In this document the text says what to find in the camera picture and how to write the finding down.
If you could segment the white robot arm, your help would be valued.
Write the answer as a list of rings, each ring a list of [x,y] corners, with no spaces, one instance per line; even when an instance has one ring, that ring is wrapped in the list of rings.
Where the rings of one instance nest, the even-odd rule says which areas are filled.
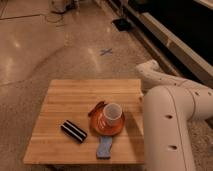
[[[156,60],[136,69],[150,84],[142,103],[147,170],[196,171],[187,122],[213,117],[213,88],[159,72]]]

